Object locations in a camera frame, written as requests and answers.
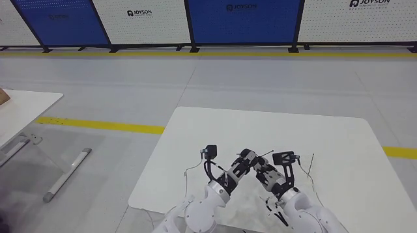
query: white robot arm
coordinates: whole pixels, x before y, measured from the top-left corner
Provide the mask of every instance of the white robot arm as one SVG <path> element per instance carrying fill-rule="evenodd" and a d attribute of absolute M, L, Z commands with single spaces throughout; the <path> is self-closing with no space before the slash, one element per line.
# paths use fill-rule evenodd
<path fill-rule="evenodd" d="M 217 155 L 216 146 L 206 147 L 204 163 L 210 182 L 205 186 L 205 198 L 194 200 L 194 196 L 186 197 L 179 205 L 165 215 L 164 220 L 153 233 L 180 233 L 174 219 L 185 210 L 186 232 L 211 233 L 216 228 L 214 211 L 217 207 L 224 208 L 230 200 L 233 190 L 242 177 L 249 173 L 251 167 L 256 171 L 256 178 L 263 187 L 274 194 L 289 223 L 281 212 L 275 213 L 286 226 L 290 226 L 294 233 L 348 233 L 336 216 L 328 209 L 314 205 L 308 196 L 294 187 L 292 163 L 299 156 L 294 152 L 273 154 L 274 164 L 282 165 L 284 175 L 278 172 L 268 161 L 245 149 L 240 153 L 232 167 L 225 171 L 215 164 L 212 159 Z M 224 173 L 214 178 L 211 165 L 219 167 Z"/>
<path fill-rule="evenodd" d="M 296 159 L 300 163 L 300 156 L 294 155 L 294 152 L 281 152 L 272 156 L 275 165 L 283 166 L 284 175 L 262 157 L 257 158 L 254 169 L 257 172 L 256 178 L 267 191 L 274 194 L 289 222 L 280 212 L 275 213 L 275 216 L 290 226 L 294 233 L 348 233 L 330 210 L 312 204 L 306 194 L 294 187 L 292 163 Z"/>
<path fill-rule="evenodd" d="M 179 233 L 173 220 L 185 210 L 185 221 L 189 231 L 197 233 L 211 233 L 217 226 L 214 211 L 217 207 L 226 207 L 233 190 L 242 177 L 250 172 L 252 161 L 257 157 L 255 152 L 245 149 L 237 158 L 228 171 L 223 170 L 212 160 L 217 156 L 215 145 L 205 148 L 204 168 L 210 182 L 205 186 L 205 198 L 194 200 L 194 197 L 185 198 L 177 207 L 165 215 L 153 233 Z M 223 170 L 223 174 L 215 178 L 211 173 L 212 165 Z"/>

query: gray floor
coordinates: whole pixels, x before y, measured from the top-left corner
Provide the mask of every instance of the gray floor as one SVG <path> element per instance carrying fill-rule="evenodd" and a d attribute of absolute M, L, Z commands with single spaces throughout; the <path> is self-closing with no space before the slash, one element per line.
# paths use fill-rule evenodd
<path fill-rule="evenodd" d="M 83 59 L 54 57 L 57 52 L 48 57 L 1 57 L 0 86 L 64 93 L 63 100 L 46 113 L 50 117 L 165 126 L 177 106 L 361 117 L 370 123 L 381 145 L 417 148 L 415 58 Z M 404 48 L 310 52 L 408 53 Z M 128 208 L 127 200 L 158 135 L 33 127 L 69 161 L 84 147 L 91 147 L 93 153 L 49 204 L 42 202 L 42 196 L 61 174 L 35 147 L 26 146 L 1 167 L 0 210 L 7 214 L 13 232 L 152 231 L 147 214 Z M 390 161 L 417 206 L 417 160 Z"/>

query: yellow stripe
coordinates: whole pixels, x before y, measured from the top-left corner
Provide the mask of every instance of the yellow stripe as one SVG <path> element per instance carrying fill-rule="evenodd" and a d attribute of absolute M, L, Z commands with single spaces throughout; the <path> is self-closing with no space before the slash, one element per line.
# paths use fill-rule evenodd
<path fill-rule="evenodd" d="M 417 58 L 416 53 L 287 53 L 287 52 L 166 52 L 166 51 L 135 51 L 135 52 L 0 52 L 0 56 L 8 57 L 348 57 L 348 58 Z"/>
<path fill-rule="evenodd" d="M 417 149 L 384 146 L 385 154 L 388 157 L 417 159 Z"/>
<path fill-rule="evenodd" d="M 56 117 L 40 117 L 38 118 L 38 120 L 36 120 L 36 122 L 39 124 L 56 124 L 59 126 L 75 126 L 103 130 L 131 131 L 134 133 L 153 133 L 156 135 L 161 135 L 165 129 L 161 126 L 144 126 L 142 124 L 123 124 L 114 122 L 77 120 Z"/>
<path fill-rule="evenodd" d="M 134 133 L 153 133 L 156 135 L 161 135 L 165 129 L 162 126 L 145 126 L 142 124 L 123 124 L 56 117 L 40 117 L 36 122 L 39 124 L 56 124 L 59 126 L 75 126 L 102 130 L 130 131 Z M 385 154 L 388 157 L 417 159 L 417 149 L 392 146 L 383 146 L 383 148 Z"/>

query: white table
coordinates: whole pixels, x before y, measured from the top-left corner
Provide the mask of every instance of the white table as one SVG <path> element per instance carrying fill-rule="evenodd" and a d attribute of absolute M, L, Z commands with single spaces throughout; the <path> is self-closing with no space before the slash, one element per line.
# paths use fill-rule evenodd
<path fill-rule="evenodd" d="M 199 149 L 208 144 L 218 145 L 215 162 L 225 169 L 244 148 L 258 154 L 293 150 L 307 164 L 315 154 L 311 175 L 316 190 L 350 233 L 409 233 L 417 228 L 417 212 L 369 124 L 361 118 L 335 116 L 179 107 L 130 195 L 129 206 L 166 213 L 184 197 L 183 172 L 199 162 Z M 298 165 L 294 170 L 295 186 L 318 204 L 306 175 Z M 203 166 L 191 170 L 189 194 L 202 198 L 207 182 Z M 251 171 L 226 208 L 218 208 L 217 221 L 258 232 L 290 232 L 268 217 L 258 196 L 269 194 Z"/>
<path fill-rule="evenodd" d="M 85 148 L 73 163 L 66 163 L 55 152 L 48 150 L 50 148 L 45 146 L 46 143 L 41 136 L 31 133 L 30 128 L 27 128 L 30 123 L 34 122 L 40 115 L 55 105 L 64 96 L 63 94 L 20 90 L 5 90 L 5 92 L 10 96 L 10 100 L 0 105 L 0 166 L 10 159 L 21 147 L 29 141 L 32 141 L 64 173 L 45 194 L 44 201 L 49 202 L 91 149 Z M 25 138 L 7 153 L 1 151 L 2 148 L 12 142 L 18 135 L 23 135 Z"/>

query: pegboard panel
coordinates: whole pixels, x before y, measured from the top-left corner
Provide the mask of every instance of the pegboard panel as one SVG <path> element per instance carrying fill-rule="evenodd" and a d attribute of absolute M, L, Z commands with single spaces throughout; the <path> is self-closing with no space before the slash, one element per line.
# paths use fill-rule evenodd
<path fill-rule="evenodd" d="M 0 46 L 39 46 L 10 0 L 0 0 Z"/>
<path fill-rule="evenodd" d="M 184 0 L 93 0 L 112 44 L 190 43 Z"/>
<path fill-rule="evenodd" d="M 108 44 L 89 0 L 15 0 L 47 45 Z"/>
<path fill-rule="evenodd" d="M 292 42 L 300 0 L 188 0 L 197 43 Z"/>
<path fill-rule="evenodd" d="M 306 0 L 299 42 L 417 40 L 417 0 Z"/>

